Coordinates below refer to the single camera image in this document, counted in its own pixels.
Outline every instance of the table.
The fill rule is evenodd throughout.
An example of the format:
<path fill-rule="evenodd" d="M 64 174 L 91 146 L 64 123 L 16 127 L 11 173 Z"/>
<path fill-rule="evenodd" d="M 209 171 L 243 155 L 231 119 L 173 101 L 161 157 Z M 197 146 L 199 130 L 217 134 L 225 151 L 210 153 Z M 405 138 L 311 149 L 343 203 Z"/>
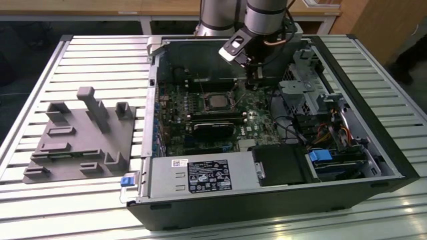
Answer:
<path fill-rule="evenodd" d="M 151 21 L 199 21 L 201 0 L 2 0 L 0 21 L 139 21 L 153 34 Z M 337 8 L 309 8 L 303 0 L 291 7 L 297 22 L 322 22 L 329 34 Z"/>
<path fill-rule="evenodd" d="M 82 86 L 107 107 L 137 106 L 130 172 L 142 167 L 149 84 L 146 35 L 64 37 L 0 147 L 0 239 L 329 239 L 418 238 L 427 233 L 427 116 L 358 40 L 322 36 L 338 63 L 407 156 L 421 180 L 351 209 L 150 232 L 120 200 L 120 177 L 27 185 L 22 182 L 52 101 L 83 108 Z M 329 68 L 325 76 L 341 91 Z M 137 189 L 127 192 L 138 194 Z"/>

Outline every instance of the black plastic part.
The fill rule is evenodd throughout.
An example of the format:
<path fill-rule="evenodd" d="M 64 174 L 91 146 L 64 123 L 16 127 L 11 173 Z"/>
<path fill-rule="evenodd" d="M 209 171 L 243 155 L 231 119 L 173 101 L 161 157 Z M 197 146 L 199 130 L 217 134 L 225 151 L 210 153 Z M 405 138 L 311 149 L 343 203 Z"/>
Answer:
<path fill-rule="evenodd" d="M 334 93 L 334 89 L 333 89 L 333 87 L 331 87 L 331 84 L 330 84 L 326 76 L 323 75 L 325 69 L 326 69 L 326 68 L 325 68 L 322 62 L 319 61 L 318 64 L 315 65 L 315 67 L 314 67 L 314 70 L 315 70 L 315 72 L 318 73 L 318 76 L 319 76 L 319 78 L 321 78 L 321 80 L 322 80 L 322 83 L 323 83 L 323 85 L 325 85 L 325 87 L 326 87 L 327 92 L 329 92 L 330 94 L 333 94 L 333 93 Z"/>
<path fill-rule="evenodd" d="M 209 29 L 213 29 L 213 30 L 217 30 L 217 31 L 225 31 L 225 30 L 229 30 L 234 27 L 234 23 L 227 25 L 227 26 L 214 26 L 214 25 L 210 25 L 207 24 L 203 20 L 202 20 L 202 24 L 209 28 Z"/>
<path fill-rule="evenodd" d="M 421 178 L 418 172 L 415 171 L 407 157 L 405 156 L 399 146 L 397 145 L 393 137 L 390 136 L 379 118 L 375 116 L 366 100 L 363 99 L 353 81 L 350 80 L 342 66 L 339 65 L 337 59 L 334 58 L 333 53 L 330 52 L 325 42 L 319 36 L 309 36 L 315 46 L 321 52 L 321 55 L 335 75 L 339 84 L 353 102 L 358 112 L 362 115 L 362 118 L 373 131 L 374 136 L 377 137 L 386 154 L 389 155 L 399 173 L 406 176 L 407 179 L 411 179 L 407 184 L 414 182 Z"/>
<path fill-rule="evenodd" d="M 217 79 L 205 82 L 190 80 L 189 92 L 190 93 L 219 93 L 229 92 L 235 86 L 233 79 Z"/>
<path fill-rule="evenodd" d="M 247 7 L 253 9 L 255 12 L 265 14 L 265 15 L 277 15 L 281 14 L 286 11 L 286 8 L 278 9 L 278 10 L 266 10 L 266 9 L 259 9 L 258 7 L 253 6 L 250 3 L 247 3 Z"/>
<path fill-rule="evenodd" d="M 263 145 L 253 148 L 254 161 L 262 164 L 266 178 L 261 186 L 295 185 L 314 182 L 299 144 Z"/>
<path fill-rule="evenodd" d="M 185 155 L 202 155 L 202 154 L 222 154 L 225 152 L 222 147 L 186 149 Z"/>
<path fill-rule="evenodd" d="M 357 39 L 358 39 L 357 35 L 354 35 L 354 34 L 346 34 L 346 36 L 347 36 L 347 38 L 350 38 L 351 40 L 357 40 Z"/>
<path fill-rule="evenodd" d="M 170 227 L 185 229 L 349 209 L 373 196 L 398 188 L 403 181 L 393 179 L 389 186 L 378 185 L 378 181 L 373 180 L 263 193 L 187 198 L 155 204 L 133 202 L 127 204 L 127 209 L 150 231 Z M 167 208 L 159 208 L 158 205 L 166 205 Z"/>
<path fill-rule="evenodd" d="M 225 50 L 227 51 L 227 53 L 233 56 L 237 56 L 242 53 L 245 47 L 247 46 L 247 44 L 253 41 L 254 39 L 254 35 L 250 33 L 250 30 L 246 30 L 246 28 L 241 28 L 239 31 L 233 35 L 233 37 L 229 39 L 229 41 L 226 42 L 226 44 L 223 45 Z M 233 45 L 234 41 L 241 41 L 239 46 L 235 47 Z"/>
<path fill-rule="evenodd" d="M 67 41 L 74 40 L 74 37 L 75 37 L 75 35 L 63 35 L 63 36 L 60 36 L 59 40 L 67 42 Z"/>
<path fill-rule="evenodd" d="M 245 117 L 242 112 L 223 112 L 223 113 L 207 113 L 207 114 L 195 114 L 190 118 L 190 122 L 194 124 L 202 123 L 233 123 L 243 124 Z"/>
<path fill-rule="evenodd" d="M 230 138 L 235 132 L 233 123 L 197 124 L 193 127 L 194 138 L 199 141 L 218 141 Z"/>

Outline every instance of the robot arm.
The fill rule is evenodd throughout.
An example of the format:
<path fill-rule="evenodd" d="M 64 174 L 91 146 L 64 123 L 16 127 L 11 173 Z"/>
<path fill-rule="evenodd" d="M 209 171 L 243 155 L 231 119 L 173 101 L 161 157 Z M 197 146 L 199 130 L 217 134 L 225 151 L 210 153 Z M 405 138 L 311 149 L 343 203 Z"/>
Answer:
<path fill-rule="evenodd" d="M 250 72 L 266 64 L 285 34 L 287 0 L 203 0 L 198 36 L 230 36 L 235 22 L 245 16 L 245 26 L 219 50 L 226 61 L 237 62 Z"/>

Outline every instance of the wooden cabinet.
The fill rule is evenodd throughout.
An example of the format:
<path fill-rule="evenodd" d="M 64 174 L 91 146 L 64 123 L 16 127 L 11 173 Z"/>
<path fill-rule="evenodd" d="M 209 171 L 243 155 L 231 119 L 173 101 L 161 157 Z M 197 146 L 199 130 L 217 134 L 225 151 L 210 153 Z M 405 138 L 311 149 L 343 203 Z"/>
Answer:
<path fill-rule="evenodd" d="M 426 0 L 342 0 L 330 34 L 355 34 L 386 64 L 427 15 Z"/>

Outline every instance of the floor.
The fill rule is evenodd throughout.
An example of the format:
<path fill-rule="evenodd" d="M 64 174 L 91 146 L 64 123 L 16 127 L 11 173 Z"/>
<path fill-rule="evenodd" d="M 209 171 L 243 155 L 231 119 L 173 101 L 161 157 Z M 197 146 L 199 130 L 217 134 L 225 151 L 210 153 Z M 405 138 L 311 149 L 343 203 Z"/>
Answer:
<path fill-rule="evenodd" d="M 177 23 L 159 22 L 153 25 L 154 34 L 193 34 L 195 22 Z M 427 20 L 419 25 L 418 31 L 409 39 L 401 52 L 405 51 L 427 33 Z M 141 35 L 142 28 L 138 22 L 51 22 L 42 26 L 38 23 L 0 22 L 0 53 L 7 58 L 18 79 L 7 86 L 0 87 L 0 143 L 20 113 L 28 94 L 44 70 L 56 43 L 62 35 Z M 403 85 L 421 108 L 427 112 L 427 62 L 422 63 L 411 72 L 415 82 L 411 86 Z"/>

